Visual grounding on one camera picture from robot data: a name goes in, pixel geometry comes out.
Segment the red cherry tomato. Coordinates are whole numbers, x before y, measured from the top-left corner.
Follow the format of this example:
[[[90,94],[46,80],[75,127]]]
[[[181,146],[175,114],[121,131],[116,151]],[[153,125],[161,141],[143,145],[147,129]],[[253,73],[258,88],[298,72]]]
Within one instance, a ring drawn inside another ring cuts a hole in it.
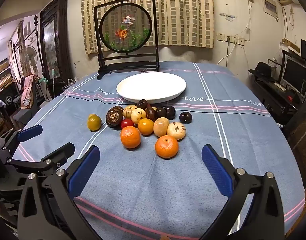
[[[131,119],[126,118],[122,120],[120,126],[121,126],[121,129],[124,129],[128,126],[134,127],[135,125]]]

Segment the white round plate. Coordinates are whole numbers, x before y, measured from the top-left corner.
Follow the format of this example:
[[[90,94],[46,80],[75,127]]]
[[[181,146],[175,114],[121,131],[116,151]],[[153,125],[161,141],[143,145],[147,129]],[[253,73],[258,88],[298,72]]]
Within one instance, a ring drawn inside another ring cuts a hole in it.
[[[129,102],[145,99],[149,103],[163,103],[180,96],[186,81],[174,74],[147,72],[129,76],[116,86],[117,93]]]

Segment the black framed embroidery screen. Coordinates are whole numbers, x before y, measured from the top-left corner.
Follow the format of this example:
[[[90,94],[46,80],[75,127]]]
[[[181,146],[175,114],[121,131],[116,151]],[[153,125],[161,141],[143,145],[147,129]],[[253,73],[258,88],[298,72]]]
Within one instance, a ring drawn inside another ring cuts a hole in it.
[[[159,72],[156,0],[115,0],[93,8],[98,76],[123,70]]]

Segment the dark plum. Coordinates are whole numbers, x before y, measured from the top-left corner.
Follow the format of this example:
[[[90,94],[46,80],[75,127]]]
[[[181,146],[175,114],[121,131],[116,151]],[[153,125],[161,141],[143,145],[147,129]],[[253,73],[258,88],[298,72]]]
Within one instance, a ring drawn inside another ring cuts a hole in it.
[[[156,118],[165,118],[166,117],[166,110],[164,108],[156,108],[155,110],[155,116]]]
[[[183,124],[189,124],[192,122],[192,114],[190,112],[182,112],[179,116],[180,122]]]
[[[173,120],[176,115],[176,110],[173,106],[166,105],[164,106],[165,117],[169,120]]]

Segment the black hat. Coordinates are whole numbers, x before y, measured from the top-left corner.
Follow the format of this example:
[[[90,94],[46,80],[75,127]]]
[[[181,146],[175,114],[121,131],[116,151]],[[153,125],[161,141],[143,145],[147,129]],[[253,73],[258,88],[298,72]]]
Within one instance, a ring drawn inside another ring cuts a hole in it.
[[[249,69],[248,72],[255,76],[263,77],[265,79],[274,79],[271,76],[271,67],[261,61],[257,64],[255,69]]]

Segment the standing electric fan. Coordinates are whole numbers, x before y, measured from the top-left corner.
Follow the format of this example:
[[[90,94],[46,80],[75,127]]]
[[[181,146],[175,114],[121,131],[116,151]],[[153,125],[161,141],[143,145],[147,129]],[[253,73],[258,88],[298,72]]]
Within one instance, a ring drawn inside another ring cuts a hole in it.
[[[38,75],[37,51],[33,46],[23,46],[19,49],[20,63],[24,77],[31,74]]]

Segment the pale yellow spotted fruit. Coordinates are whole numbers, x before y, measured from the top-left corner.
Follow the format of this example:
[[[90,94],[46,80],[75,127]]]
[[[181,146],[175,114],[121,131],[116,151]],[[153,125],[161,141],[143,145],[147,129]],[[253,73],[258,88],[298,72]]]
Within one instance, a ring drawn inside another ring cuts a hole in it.
[[[137,125],[140,120],[146,118],[146,111],[141,108],[135,108],[131,113],[132,122]]]

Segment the blue checked tablecloth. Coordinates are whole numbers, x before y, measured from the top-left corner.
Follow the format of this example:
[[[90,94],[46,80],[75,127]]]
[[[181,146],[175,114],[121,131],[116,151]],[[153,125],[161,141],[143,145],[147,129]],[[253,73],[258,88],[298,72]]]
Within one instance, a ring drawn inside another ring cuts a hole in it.
[[[198,239],[231,196],[215,174],[210,145],[241,175],[277,181],[285,230],[300,216],[304,188],[279,125],[228,69],[164,62],[147,70],[97,73],[61,92],[28,122],[41,135],[14,158],[38,162],[65,143],[72,159],[100,151],[77,206],[104,239]]]

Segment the yellow green round fruit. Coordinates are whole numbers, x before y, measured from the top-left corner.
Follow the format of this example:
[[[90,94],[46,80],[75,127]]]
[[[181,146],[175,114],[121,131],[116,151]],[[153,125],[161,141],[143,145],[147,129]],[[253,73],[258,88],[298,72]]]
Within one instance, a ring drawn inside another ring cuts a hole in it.
[[[95,132],[102,126],[102,121],[96,114],[90,114],[87,119],[87,127],[90,131]]]

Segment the dark wooden cabinet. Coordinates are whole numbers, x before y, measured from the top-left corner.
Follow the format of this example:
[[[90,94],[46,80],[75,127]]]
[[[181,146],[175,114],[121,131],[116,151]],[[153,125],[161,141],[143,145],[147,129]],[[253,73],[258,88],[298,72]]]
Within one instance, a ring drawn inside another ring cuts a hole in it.
[[[47,79],[67,84],[73,79],[68,49],[67,1],[53,0],[40,12],[40,42]]]

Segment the orange mandarin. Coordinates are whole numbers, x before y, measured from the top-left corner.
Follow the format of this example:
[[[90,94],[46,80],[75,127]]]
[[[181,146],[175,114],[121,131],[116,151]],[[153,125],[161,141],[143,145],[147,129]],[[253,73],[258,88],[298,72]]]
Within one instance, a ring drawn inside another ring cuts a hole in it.
[[[120,132],[120,140],[127,149],[134,149],[141,144],[141,134],[133,126],[126,126]]]
[[[160,137],[155,143],[156,154],[163,159],[171,159],[179,150],[178,141],[169,135]]]

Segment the computer monitor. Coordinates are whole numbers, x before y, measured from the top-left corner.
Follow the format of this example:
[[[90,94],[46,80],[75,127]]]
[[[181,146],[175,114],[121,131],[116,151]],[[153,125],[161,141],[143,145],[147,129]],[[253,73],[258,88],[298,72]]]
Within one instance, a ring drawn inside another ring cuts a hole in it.
[[[306,80],[306,66],[292,57],[285,56],[282,81],[297,92],[302,92]]]

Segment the tan smooth round fruit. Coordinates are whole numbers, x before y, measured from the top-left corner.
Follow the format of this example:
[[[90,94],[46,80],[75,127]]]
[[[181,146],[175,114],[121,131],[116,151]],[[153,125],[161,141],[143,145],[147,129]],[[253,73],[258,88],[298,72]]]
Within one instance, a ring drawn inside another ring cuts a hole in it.
[[[167,128],[169,126],[169,120],[165,117],[156,119],[153,124],[153,132],[157,137],[162,137],[167,134]]]

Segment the wall power socket strip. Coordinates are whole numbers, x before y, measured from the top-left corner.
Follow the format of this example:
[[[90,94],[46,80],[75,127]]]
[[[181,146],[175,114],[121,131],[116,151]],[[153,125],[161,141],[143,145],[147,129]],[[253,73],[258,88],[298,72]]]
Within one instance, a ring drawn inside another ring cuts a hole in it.
[[[230,36],[230,35],[225,35],[222,33],[217,32],[216,33],[216,40],[218,41],[223,41],[223,42],[228,42],[228,43],[234,43],[240,46],[245,45],[245,39],[242,37],[238,36]]]

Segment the smooth orange round fruit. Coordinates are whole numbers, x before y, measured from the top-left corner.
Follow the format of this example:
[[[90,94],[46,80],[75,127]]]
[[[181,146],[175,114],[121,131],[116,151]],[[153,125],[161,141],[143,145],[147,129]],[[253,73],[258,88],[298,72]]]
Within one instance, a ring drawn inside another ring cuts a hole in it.
[[[144,118],[139,121],[137,128],[142,135],[148,136],[153,133],[154,122],[150,119]]]

